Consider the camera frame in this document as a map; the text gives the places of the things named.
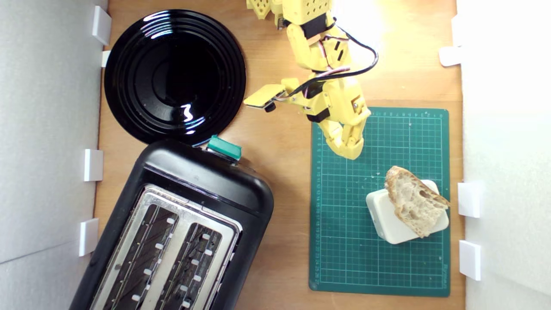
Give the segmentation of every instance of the cutting mat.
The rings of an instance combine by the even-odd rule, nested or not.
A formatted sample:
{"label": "cutting mat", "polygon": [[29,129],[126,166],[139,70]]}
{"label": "cutting mat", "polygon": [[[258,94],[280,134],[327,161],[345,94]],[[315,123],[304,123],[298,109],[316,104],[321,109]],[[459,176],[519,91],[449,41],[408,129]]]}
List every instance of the cutting mat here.
{"label": "cutting mat", "polygon": [[433,180],[450,199],[448,112],[370,110],[364,149],[355,161],[336,156],[318,126],[312,127],[310,287],[449,296],[450,229],[392,245],[377,235],[365,204],[368,193],[384,187],[385,174],[393,165]]}

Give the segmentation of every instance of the wooden surface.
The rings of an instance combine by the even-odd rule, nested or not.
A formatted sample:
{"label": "wooden surface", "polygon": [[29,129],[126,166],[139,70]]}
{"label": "wooden surface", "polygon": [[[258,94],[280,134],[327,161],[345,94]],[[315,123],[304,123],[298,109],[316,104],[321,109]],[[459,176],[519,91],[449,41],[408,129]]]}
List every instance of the wooden surface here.
{"label": "wooden surface", "polygon": [[[270,114],[242,108],[221,134],[243,147],[246,161],[269,181],[275,198],[272,220],[236,309],[465,309],[465,282],[458,271],[458,240],[464,229],[456,211],[456,183],[463,171],[461,80],[459,68],[442,68],[437,56],[440,47],[451,44],[455,1],[363,1],[368,15],[379,21],[370,29],[366,20],[365,31],[377,32],[381,41],[379,64],[360,77],[368,104],[450,111],[451,296],[359,295],[308,288],[311,125],[297,107],[279,105]],[[307,75],[295,65],[285,32],[276,31],[273,20],[257,20],[244,0],[110,0],[111,44],[136,20],[168,8],[208,14],[233,32],[246,56],[246,95],[283,77]],[[115,121],[102,93],[99,148],[105,154],[105,170],[95,206],[101,230],[144,146]]]}

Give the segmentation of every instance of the bread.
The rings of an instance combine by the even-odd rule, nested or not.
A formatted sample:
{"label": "bread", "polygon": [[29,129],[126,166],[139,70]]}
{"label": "bread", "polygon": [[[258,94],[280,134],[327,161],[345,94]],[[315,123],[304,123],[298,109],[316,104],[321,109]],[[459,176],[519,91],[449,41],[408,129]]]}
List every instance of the bread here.
{"label": "bread", "polygon": [[436,221],[451,206],[413,173],[398,166],[386,173],[385,188],[396,216],[421,238],[430,234]]}

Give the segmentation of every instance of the black plate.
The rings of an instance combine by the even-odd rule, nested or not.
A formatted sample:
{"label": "black plate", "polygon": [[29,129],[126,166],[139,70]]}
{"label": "black plate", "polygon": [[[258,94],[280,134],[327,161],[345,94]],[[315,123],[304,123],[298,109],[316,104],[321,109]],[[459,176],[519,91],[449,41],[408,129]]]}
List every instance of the black plate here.
{"label": "black plate", "polygon": [[135,138],[198,145],[230,124],[245,80],[245,61],[229,30],[175,9],[149,15],[121,35],[104,85],[115,118]]}

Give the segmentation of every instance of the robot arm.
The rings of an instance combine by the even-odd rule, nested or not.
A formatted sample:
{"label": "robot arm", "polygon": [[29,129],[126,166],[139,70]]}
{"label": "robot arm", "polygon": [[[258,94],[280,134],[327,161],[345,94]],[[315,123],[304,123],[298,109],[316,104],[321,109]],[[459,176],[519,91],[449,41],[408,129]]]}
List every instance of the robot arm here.
{"label": "robot arm", "polygon": [[[299,84],[298,79],[283,79],[281,84],[265,85],[246,98],[254,108],[273,111],[276,103],[291,103],[311,122],[318,123],[326,142],[336,154],[356,159],[362,150],[366,119],[371,112],[354,76],[367,72],[377,63],[377,53],[335,26],[331,17],[332,0],[247,0],[259,19],[273,12],[279,29],[287,27],[287,37],[297,64],[312,74]],[[352,40],[375,55],[371,66],[350,71],[348,41]]]}

